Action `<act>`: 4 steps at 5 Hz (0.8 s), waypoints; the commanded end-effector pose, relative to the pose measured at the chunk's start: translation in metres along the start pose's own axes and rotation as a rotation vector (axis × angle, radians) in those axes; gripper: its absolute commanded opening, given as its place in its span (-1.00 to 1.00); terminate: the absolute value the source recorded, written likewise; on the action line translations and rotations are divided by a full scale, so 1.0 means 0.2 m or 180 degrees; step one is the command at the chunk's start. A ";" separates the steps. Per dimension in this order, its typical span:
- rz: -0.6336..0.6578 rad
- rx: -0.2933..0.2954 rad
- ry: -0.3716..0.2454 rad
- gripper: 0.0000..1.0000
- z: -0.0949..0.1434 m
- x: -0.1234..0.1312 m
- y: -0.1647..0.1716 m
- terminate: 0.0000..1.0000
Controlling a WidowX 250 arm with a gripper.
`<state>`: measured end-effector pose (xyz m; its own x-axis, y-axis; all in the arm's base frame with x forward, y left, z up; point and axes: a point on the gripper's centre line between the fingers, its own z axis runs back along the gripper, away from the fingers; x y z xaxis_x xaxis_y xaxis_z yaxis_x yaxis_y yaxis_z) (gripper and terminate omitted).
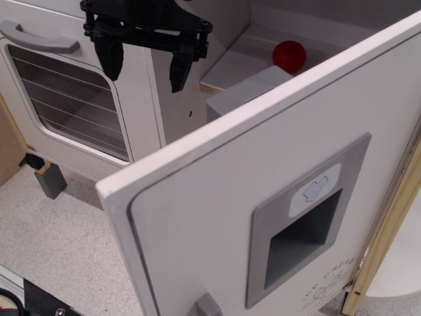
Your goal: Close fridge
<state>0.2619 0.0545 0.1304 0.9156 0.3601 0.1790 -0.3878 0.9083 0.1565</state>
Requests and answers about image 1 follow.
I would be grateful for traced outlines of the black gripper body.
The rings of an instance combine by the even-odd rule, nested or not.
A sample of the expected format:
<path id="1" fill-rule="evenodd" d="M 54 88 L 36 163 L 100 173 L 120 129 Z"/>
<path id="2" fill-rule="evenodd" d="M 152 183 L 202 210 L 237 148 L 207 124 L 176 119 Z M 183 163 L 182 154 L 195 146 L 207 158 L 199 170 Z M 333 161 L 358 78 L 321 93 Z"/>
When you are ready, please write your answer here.
<path id="1" fill-rule="evenodd" d="M 172 52 L 180 34 L 197 35 L 198 59 L 206 58 L 211 23 L 176 1 L 81 1 L 86 14 L 85 35 L 115 37 L 122 44 Z"/>

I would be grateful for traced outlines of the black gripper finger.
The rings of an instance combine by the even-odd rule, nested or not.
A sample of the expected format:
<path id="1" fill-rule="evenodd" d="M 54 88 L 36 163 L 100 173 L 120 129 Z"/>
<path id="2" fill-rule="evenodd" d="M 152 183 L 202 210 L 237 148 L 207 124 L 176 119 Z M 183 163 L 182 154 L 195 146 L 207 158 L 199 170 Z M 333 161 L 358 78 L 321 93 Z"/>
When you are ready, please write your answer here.
<path id="1" fill-rule="evenodd" d="M 103 72 L 112 81 L 118 80 L 124 60 L 122 43 L 101 32 L 93 33 L 93 42 Z"/>
<path id="2" fill-rule="evenodd" d="M 180 34 L 170 64 L 172 93 L 183 90 L 193 62 L 198 60 L 197 35 Z"/>

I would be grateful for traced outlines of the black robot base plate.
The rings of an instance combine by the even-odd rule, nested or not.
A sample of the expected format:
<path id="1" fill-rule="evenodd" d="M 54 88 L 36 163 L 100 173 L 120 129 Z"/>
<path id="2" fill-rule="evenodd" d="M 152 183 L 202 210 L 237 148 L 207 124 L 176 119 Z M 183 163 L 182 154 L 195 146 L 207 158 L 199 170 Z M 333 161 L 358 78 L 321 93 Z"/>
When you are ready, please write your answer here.
<path id="1" fill-rule="evenodd" d="M 27 315 L 41 316 L 80 316 L 73 307 L 60 301 L 39 286 L 24 279 L 24 307 Z"/>

